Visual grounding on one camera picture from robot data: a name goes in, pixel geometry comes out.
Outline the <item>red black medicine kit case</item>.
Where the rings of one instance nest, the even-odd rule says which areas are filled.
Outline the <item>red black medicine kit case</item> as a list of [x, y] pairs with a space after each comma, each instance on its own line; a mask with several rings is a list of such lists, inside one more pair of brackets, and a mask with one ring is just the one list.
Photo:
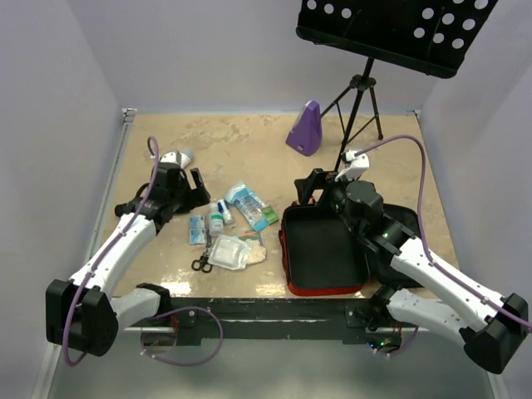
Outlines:
[[333, 213], [315, 204], [293, 204], [283, 212], [278, 232], [288, 289], [300, 297], [360, 291], [371, 278], [403, 288], [421, 285], [386, 268], [357, 249], [349, 230]]

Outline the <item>white green medicine bottle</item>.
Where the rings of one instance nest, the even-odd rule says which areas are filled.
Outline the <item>white green medicine bottle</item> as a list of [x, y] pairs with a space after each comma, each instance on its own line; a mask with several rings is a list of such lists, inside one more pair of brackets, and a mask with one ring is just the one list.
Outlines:
[[224, 219], [219, 212], [217, 203], [211, 203], [209, 205], [208, 225], [208, 231], [211, 237], [218, 236], [224, 232]]

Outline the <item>white gauze packet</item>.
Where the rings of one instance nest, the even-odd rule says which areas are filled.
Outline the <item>white gauze packet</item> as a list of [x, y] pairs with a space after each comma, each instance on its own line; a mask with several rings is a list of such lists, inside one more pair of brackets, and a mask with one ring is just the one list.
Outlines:
[[208, 263], [228, 270], [245, 269], [252, 246], [238, 237], [220, 234], [214, 241]]

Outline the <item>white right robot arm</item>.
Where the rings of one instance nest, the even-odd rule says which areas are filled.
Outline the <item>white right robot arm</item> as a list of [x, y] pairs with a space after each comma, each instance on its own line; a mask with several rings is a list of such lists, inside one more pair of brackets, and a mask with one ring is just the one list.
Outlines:
[[370, 307], [375, 324], [415, 324], [457, 342], [487, 372], [505, 370], [531, 328], [524, 298], [489, 289], [434, 254], [408, 226], [416, 213], [385, 203], [369, 181], [315, 169], [294, 185], [300, 204], [321, 190], [317, 205], [336, 215], [357, 248], [377, 263], [385, 297]]

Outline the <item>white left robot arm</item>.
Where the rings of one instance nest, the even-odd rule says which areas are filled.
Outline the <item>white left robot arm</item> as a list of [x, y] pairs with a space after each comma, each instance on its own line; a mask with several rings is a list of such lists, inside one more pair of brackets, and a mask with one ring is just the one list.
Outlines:
[[154, 326], [167, 324], [172, 316], [168, 289], [140, 283], [121, 297], [113, 293], [140, 251], [175, 215], [209, 201], [198, 169], [185, 172], [177, 164], [156, 165], [134, 198], [115, 207], [119, 221], [102, 247], [68, 280], [48, 285], [47, 341], [101, 357], [123, 329], [145, 319]]

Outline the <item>blue clear plastic pouch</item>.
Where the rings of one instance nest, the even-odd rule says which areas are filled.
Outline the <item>blue clear plastic pouch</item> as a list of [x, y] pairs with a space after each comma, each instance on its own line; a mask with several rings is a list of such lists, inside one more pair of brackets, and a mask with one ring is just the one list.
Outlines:
[[238, 209], [255, 232], [268, 226], [263, 214], [266, 204], [243, 181], [231, 187], [224, 198]]

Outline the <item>green small box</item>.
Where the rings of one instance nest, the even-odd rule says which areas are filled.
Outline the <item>green small box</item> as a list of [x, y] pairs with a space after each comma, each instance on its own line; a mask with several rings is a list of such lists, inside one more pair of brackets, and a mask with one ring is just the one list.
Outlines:
[[271, 205], [263, 207], [261, 211], [268, 225], [275, 224], [279, 221], [279, 217]]

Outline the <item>small white blue tube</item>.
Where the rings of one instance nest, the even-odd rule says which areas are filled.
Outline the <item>small white blue tube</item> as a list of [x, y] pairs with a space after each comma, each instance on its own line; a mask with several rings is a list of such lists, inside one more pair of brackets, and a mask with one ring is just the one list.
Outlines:
[[217, 201], [219, 212], [222, 215], [223, 221], [225, 225], [232, 225], [234, 224], [234, 217], [229, 211], [228, 205], [226, 204], [226, 201], [224, 199], [220, 199]]

